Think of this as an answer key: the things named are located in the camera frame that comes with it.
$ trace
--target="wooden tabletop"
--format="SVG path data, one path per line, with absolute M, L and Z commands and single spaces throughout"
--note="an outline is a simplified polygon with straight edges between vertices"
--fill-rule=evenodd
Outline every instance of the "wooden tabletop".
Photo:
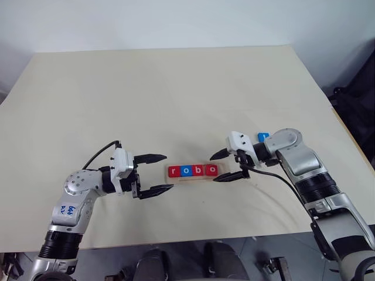
M 165 182 L 168 163 L 207 161 L 230 131 L 256 142 L 258 132 L 282 128 L 302 132 L 375 223 L 374 173 L 289 46 L 36 54 L 0 105 L 0 252 L 39 250 L 66 177 L 110 141 L 168 156 L 140 166 L 147 189 Z M 108 165 L 112 152 L 90 167 Z M 81 248 L 309 230 L 283 182 L 251 174 L 142 201 L 99 198 Z

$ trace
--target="tiled floor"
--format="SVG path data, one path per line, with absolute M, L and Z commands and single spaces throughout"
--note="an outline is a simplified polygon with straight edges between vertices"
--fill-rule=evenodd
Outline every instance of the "tiled floor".
M 273 235 L 264 237 L 231 238 L 223 242 L 240 255 L 251 280 L 279 281 L 278 273 L 262 276 L 255 266 L 258 256 L 286 257 L 293 281 L 340 281 L 335 262 L 323 259 L 313 240 L 312 233 Z M 202 253 L 206 241 L 178 242 L 157 245 L 138 245 L 106 249 L 87 249 L 79 252 L 79 264 L 73 277 L 78 281 L 104 280 L 105 275 L 116 274 L 124 266 L 137 263 L 144 252 L 152 248 L 167 251 L 173 266 L 175 280 L 202 277 Z M 25 275 L 18 280 L 28 280 L 35 252 L 20 255 Z

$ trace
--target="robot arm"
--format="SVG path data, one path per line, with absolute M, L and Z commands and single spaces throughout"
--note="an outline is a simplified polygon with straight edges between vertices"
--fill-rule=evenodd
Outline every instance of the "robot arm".
M 231 132 L 227 148 L 211 160 L 234 154 L 242 171 L 226 173 L 215 181 L 249 178 L 248 171 L 261 162 L 280 164 L 297 191 L 304 208 L 312 218 L 311 228 L 323 255 L 338 262 L 344 281 L 373 280 L 375 273 L 375 239 L 370 228 L 348 196 L 341 192 L 316 153 L 305 146 L 295 129 L 283 129 L 251 144 L 240 132 Z
M 155 163 L 166 159 L 166 156 L 147 154 L 133 157 L 121 147 L 120 142 L 114 143 L 116 148 L 110 166 L 98 170 L 87 169 L 92 158 L 82 170 L 66 179 L 63 195 L 52 212 L 45 243 L 33 263 L 30 281 L 72 280 L 69 275 L 76 269 L 79 244 L 97 198 L 131 191 L 133 198 L 145 199 L 158 196 L 173 187 L 172 184 L 162 184 L 141 191 L 138 165 Z

